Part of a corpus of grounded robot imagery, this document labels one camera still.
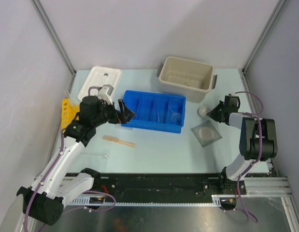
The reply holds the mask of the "white evaporating dish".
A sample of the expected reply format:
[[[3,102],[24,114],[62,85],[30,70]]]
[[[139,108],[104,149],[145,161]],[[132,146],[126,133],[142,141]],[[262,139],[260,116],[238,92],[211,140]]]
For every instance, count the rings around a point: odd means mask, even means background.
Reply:
[[[209,112],[210,112],[210,109],[207,106],[201,106],[198,109],[198,115],[200,117],[206,117]]]

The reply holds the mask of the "wire gauze with ceramic centre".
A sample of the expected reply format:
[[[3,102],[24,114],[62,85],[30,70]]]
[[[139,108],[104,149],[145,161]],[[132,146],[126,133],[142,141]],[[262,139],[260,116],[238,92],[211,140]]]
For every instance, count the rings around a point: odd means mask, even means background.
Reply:
[[[191,131],[202,147],[206,147],[222,139],[221,134],[209,120],[191,128]]]

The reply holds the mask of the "wooden test tube clamp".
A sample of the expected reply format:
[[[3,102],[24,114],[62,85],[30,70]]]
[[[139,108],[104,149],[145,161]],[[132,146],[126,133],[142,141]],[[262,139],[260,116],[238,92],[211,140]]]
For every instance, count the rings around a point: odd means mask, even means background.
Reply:
[[[126,146],[129,146],[129,147],[135,147],[134,143],[122,141],[122,140],[114,138],[114,137],[103,136],[103,139],[106,140],[106,141],[118,143],[118,144],[121,144],[121,145],[126,145]]]

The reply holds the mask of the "clear glass test tube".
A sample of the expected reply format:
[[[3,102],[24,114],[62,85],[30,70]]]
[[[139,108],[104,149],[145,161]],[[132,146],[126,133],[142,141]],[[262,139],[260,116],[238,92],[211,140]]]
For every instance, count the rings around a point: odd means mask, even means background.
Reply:
[[[65,95],[68,99],[68,102],[71,106],[76,106],[76,102],[74,101],[73,97],[71,96],[71,94],[68,91],[65,91]]]

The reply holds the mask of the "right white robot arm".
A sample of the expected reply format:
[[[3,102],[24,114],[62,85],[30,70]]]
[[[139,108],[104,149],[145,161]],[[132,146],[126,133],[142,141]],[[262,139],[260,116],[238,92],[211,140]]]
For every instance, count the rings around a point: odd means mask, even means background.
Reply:
[[[206,113],[212,120],[240,129],[239,155],[223,168],[218,190],[229,194],[246,174],[259,162],[276,157],[278,143],[273,119],[260,118],[252,113],[242,113],[240,98],[226,95],[224,101]]]

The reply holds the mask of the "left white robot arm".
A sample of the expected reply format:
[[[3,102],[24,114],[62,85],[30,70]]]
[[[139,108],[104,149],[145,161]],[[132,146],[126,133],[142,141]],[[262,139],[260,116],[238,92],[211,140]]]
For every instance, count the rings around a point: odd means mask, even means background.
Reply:
[[[54,225],[65,207],[86,191],[96,193],[101,189],[99,172],[92,169],[81,171],[72,181],[62,184],[69,167],[96,135],[96,128],[105,124],[127,124],[135,113],[122,99],[120,109],[114,103],[86,96],[80,103],[79,112],[71,123],[60,132],[61,144],[41,174],[30,187],[21,187],[17,195],[23,196],[23,228],[28,231],[28,218],[46,225]]]

